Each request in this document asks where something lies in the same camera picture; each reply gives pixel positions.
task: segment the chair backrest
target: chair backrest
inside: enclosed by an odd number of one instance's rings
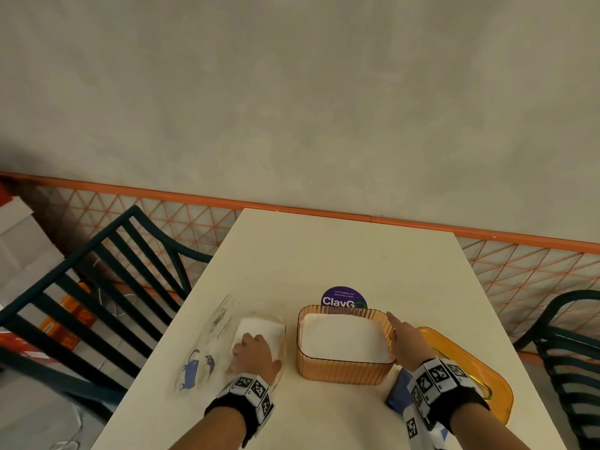
[[[554,298],[514,348],[535,344],[581,449],[598,449],[600,341],[551,325],[563,306],[579,300],[600,300],[600,292],[576,290]]]
[[[150,238],[154,238],[160,243],[158,245],[160,252],[155,252],[150,247]],[[147,358],[152,354],[150,346],[120,319],[105,309],[93,294],[80,287],[67,273],[73,269],[84,279],[93,283],[101,290],[102,297],[108,296],[112,299],[154,341],[158,341],[162,332],[127,300],[123,292],[109,277],[124,283],[163,324],[168,326],[172,321],[171,316],[153,298],[148,289],[134,277],[134,273],[137,273],[138,278],[143,279],[149,287],[154,289],[165,305],[173,311],[171,314],[176,313],[180,305],[173,299],[167,290],[168,287],[181,300],[185,300],[191,292],[191,282],[181,256],[203,263],[208,263],[212,259],[212,256],[208,254],[202,254],[171,239],[155,226],[139,207],[131,207],[96,234],[84,247],[68,256],[34,286],[0,311],[0,328],[4,327],[19,336],[85,380],[36,363],[5,347],[0,348],[0,365],[45,383],[57,393],[86,408],[102,421],[107,421],[110,411],[102,403],[117,404],[126,392],[125,387],[21,317],[19,312],[28,305],[34,306],[129,376],[135,378],[140,371],[139,366],[56,303],[45,291],[52,284],[57,285],[87,311],[94,314],[137,353]],[[119,261],[117,257],[122,257],[126,264]],[[108,272],[101,272],[93,266],[94,260],[98,259],[104,263],[105,268],[109,269],[109,277],[107,277]],[[151,272],[151,268],[158,272],[161,278]]]

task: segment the tabletop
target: tabletop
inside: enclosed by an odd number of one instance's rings
[[[373,387],[309,381],[296,370],[298,313],[335,286],[434,328],[486,363],[512,387],[508,427],[532,449],[565,449],[453,234],[246,209],[93,450],[166,450],[198,422],[213,398],[177,395],[173,372],[229,294],[280,301],[288,325],[275,413],[248,449],[408,449],[401,417],[383,403],[394,373]],[[452,439],[449,447],[460,448]]]

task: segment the round purple sticker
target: round purple sticker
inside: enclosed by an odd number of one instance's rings
[[[321,304],[348,308],[367,307],[367,301],[363,296],[356,290],[346,286],[337,286],[327,289],[321,297]]]

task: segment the forearm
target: forearm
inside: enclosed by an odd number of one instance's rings
[[[450,419],[452,433],[462,450],[529,450],[512,431],[480,406],[461,406]]]
[[[238,450],[245,435],[246,423],[242,414],[230,407],[217,407],[169,450]]]

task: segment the gray floor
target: gray floor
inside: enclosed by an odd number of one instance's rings
[[[164,331],[164,325],[143,306],[137,307],[148,316],[153,323]],[[146,333],[131,322],[126,316],[120,317],[140,338],[154,347]],[[94,330],[104,336],[120,351],[137,363],[143,365],[144,358],[140,357],[127,344],[119,342],[118,337],[104,325],[94,325]],[[90,363],[98,366],[104,358],[80,343],[76,352]],[[558,397],[552,390],[550,379],[541,365],[525,363],[525,368],[535,385],[538,394],[544,401],[560,436],[568,450],[577,450],[577,440],[569,428],[566,416],[560,408]],[[132,379],[110,363],[102,366],[102,371],[116,378],[125,386]],[[82,426],[79,427],[78,411],[62,397],[51,392],[43,385],[28,378],[7,372],[0,378],[0,449],[2,450],[89,450],[102,431],[102,424],[93,417],[82,414]],[[54,446],[60,441],[77,442],[70,446]]]

